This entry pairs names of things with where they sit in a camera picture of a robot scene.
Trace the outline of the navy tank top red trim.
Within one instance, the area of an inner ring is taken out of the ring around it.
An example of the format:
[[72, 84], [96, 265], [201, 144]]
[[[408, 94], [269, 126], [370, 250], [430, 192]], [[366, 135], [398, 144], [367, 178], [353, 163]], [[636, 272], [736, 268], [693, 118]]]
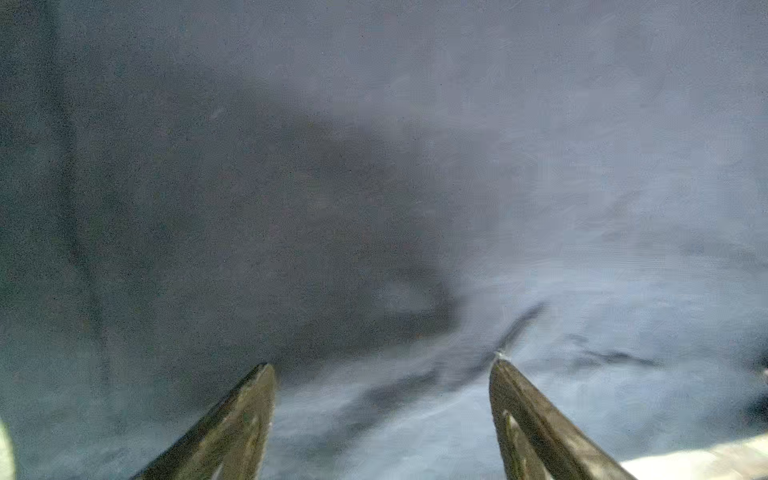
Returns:
[[5, 1], [1, 418], [127, 479], [499, 479], [503, 352], [619, 461], [767, 430], [763, 1]]

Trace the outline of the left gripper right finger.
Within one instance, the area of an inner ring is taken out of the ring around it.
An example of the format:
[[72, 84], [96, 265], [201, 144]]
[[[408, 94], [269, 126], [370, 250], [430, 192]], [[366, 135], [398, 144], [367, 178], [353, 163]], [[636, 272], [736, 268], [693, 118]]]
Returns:
[[508, 479], [632, 479], [510, 361], [494, 360], [489, 397]]

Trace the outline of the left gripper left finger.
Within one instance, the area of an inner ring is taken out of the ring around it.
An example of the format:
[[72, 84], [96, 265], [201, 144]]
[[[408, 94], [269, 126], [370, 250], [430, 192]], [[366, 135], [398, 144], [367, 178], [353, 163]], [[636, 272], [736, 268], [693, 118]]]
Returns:
[[135, 479], [256, 479], [272, 426], [277, 378], [259, 364]]

